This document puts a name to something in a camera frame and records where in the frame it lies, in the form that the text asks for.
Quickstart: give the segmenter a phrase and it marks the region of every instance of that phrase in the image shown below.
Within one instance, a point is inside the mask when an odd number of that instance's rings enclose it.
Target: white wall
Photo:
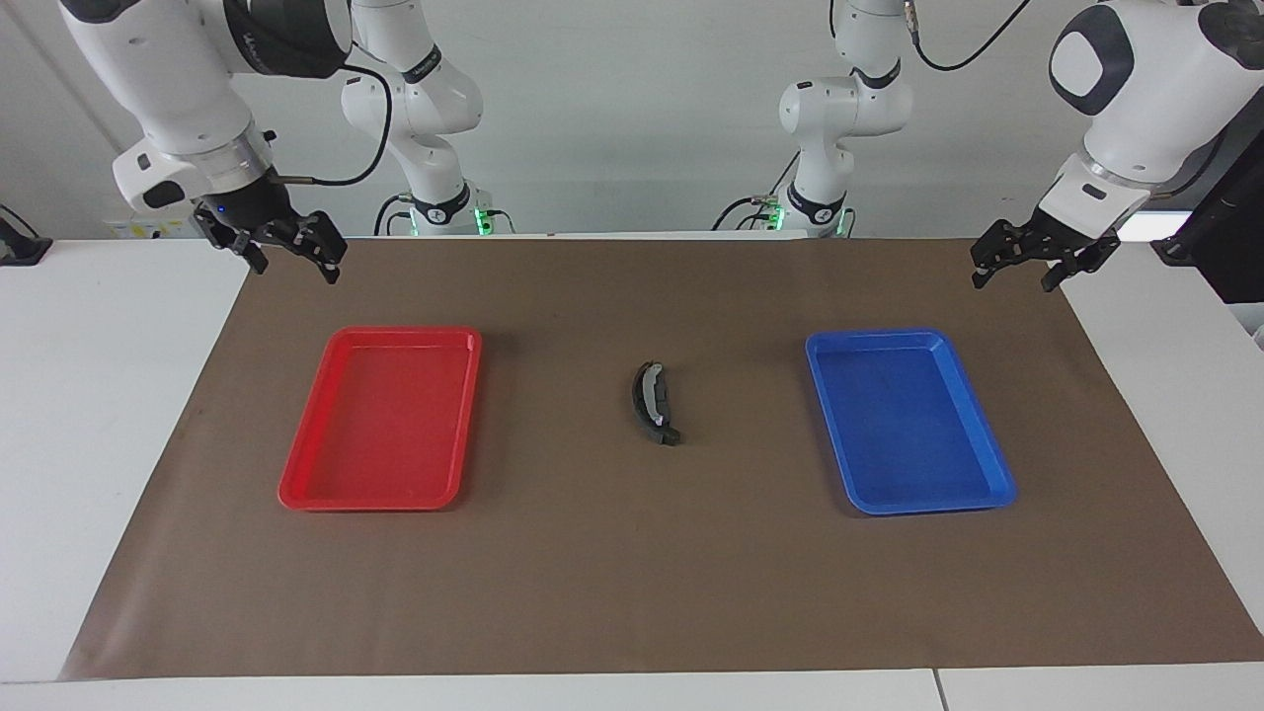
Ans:
[[[964,235],[999,216],[1025,219],[1086,127],[1050,90],[1045,63],[1057,33],[1087,4],[1034,3],[983,59],[954,75],[925,70],[910,48],[905,70],[918,95],[911,124],[852,145],[857,234]],[[58,237],[97,235],[99,220],[125,213],[112,196],[109,162],[139,132],[109,101],[56,5],[0,0],[9,15],[0,15],[0,200]],[[977,47],[1014,0],[923,5],[924,46],[945,62]],[[466,173],[525,232],[705,229],[729,201],[766,190],[795,151],[777,124],[781,91],[843,68],[827,6],[426,3],[445,54],[487,99],[483,125],[454,139]],[[68,87],[49,87],[58,72]],[[372,156],[373,140],[343,120],[340,81],[250,76],[236,86],[259,125],[281,134],[283,172],[343,177]],[[364,185],[292,192],[301,209],[325,209],[356,234],[403,187],[402,172],[387,161]]]

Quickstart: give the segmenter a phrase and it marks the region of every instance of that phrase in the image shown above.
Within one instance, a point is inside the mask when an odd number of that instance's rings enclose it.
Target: red tray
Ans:
[[[483,339],[348,328],[325,348],[278,495],[303,511],[432,511],[456,496]]]

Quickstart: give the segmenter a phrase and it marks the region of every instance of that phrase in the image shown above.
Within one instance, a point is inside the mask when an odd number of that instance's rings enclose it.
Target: white table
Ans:
[[[932,711],[947,701],[953,711],[1255,711],[1264,703],[1264,664],[47,683],[244,275],[239,261],[197,242],[62,242],[37,268],[0,269],[0,681],[15,682],[0,686],[0,708]],[[1071,280],[1066,291],[1259,625],[1264,353],[1197,272],[1165,268],[1144,245],[1125,245],[1101,273]]]

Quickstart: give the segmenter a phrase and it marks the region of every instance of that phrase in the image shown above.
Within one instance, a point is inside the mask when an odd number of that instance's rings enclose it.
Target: black cable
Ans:
[[[728,216],[733,214],[733,210],[737,210],[742,205],[755,205],[756,201],[757,201],[756,197],[743,197],[741,200],[734,201],[728,207],[724,207],[724,211],[719,214],[719,219],[715,220],[715,224],[712,225],[710,230],[717,232],[719,229],[719,225],[724,224],[724,220],[727,220]]]
[[[407,201],[398,195],[392,195],[386,202],[382,204],[382,207],[378,209],[378,218],[373,220],[373,237],[382,234],[382,220],[387,219],[387,210],[389,210],[396,202]]]
[[[277,178],[279,182],[296,183],[296,185],[321,185],[325,187],[346,187],[349,185],[363,182],[364,178],[373,175],[373,171],[378,170],[378,163],[382,162],[382,156],[387,152],[387,142],[391,139],[391,120],[393,118],[393,111],[394,111],[394,100],[391,96],[391,82],[387,81],[387,77],[365,67],[358,67],[355,65],[343,65],[339,68],[378,80],[378,83],[382,85],[382,90],[386,92],[387,116],[386,121],[383,121],[382,124],[382,140],[378,142],[378,152],[373,156],[373,162],[369,163],[369,167],[364,168],[364,171],[360,175],[353,178],[327,180],[311,176],[283,176]]]
[[[1168,190],[1167,192],[1158,192],[1153,195],[1152,200],[1172,200],[1177,195],[1181,195],[1182,192],[1193,187],[1193,183],[1198,182],[1198,178],[1201,178],[1203,173],[1207,172],[1207,168],[1211,167],[1211,163],[1216,159],[1216,156],[1220,154],[1220,149],[1225,145],[1225,135],[1227,134],[1229,134],[1229,127],[1221,129],[1220,135],[1217,135],[1216,140],[1211,144],[1211,151],[1207,153],[1207,157],[1203,158],[1202,164],[1198,166],[1198,170],[1194,171],[1192,176],[1189,176],[1189,180],[1184,181],[1183,183],[1181,183],[1179,187],[1174,190]]]
[[[966,57],[963,61],[957,62],[956,65],[947,65],[947,66],[939,65],[933,59],[930,59],[929,57],[927,57],[927,53],[921,51],[921,33],[919,30],[913,30],[911,33],[913,49],[916,51],[918,57],[920,57],[921,61],[932,70],[937,70],[940,72],[954,72],[972,63],[975,59],[982,56],[983,52],[987,52],[987,48],[991,47],[994,42],[1000,39],[1001,34],[1005,34],[1005,30],[1009,29],[1011,24],[1014,24],[1014,20],[1019,18],[1019,15],[1023,13],[1023,10],[1026,9],[1029,4],[1031,4],[1031,0],[1023,0],[1021,3],[1019,3],[1019,6],[1014,8],[1014,11],[1010,13],[1010,16],[1006,18],[1004,23],[1001,23],[1001,27],[996,28],[996,32],[992,33],[992,37],[987,38],[987,42],[985,42],[982,47],[980,47],[978,49],[975,51],[973,54]]]
[[[799,156],[801,156],[801,154],[803,154],[803,151],[795,151],[794,158],[790,158],[790,162],[786,163],[786,170],[781,171],[781,177],[777,178],[777,182],[772,183],[772,190],[769,191],[769,195],[776,195],[777,194],[777,189],[781,187],[781,181],[784,181],[786,178],[786,176],[790,175],[790,168],[794,167],[795,162],[799,161]]]
[[[387,218],[387,237],[391,235],[391,225],[394,224],[394,221],[398,218],[408,219],[408,218],[412,218],[412,214],[410,214],[410,213],[396,213],[396,214],[391,215],[389,218]]]
[[[15,219],[19,223],[21,223],[21,226],[27,228],[27,232],[30,233],[32,239],[39,239],[39,233],[35,230],[35,228],[30,226],[30,223],[28,223],[27,220],[21,219],[21,215],[19,215],[18,213],[14,213],[8,205],[4,205],[4,204],[0,204],[0,210],[4,210],[5,213],[9,213],[10,215],[13,215],[13,219]]]
[[[511,218],[509,214],[506,213],[504,210],[488,210],[487,214],[488,214],[489,218],[493,218],[493,219],[497,218],[497,216],[504,218],[506,221],[509,223],[509,233],[511,234],[518,234],[518,228],[516,228],[513,225],[513,218]]]

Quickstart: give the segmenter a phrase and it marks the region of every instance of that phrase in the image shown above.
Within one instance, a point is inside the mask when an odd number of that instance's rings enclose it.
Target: green indicator light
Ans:
[[[478,233],[483,237],[492,234],[492,220],[487,219],[487,211],[474,209],[474,221],[478,224]]]

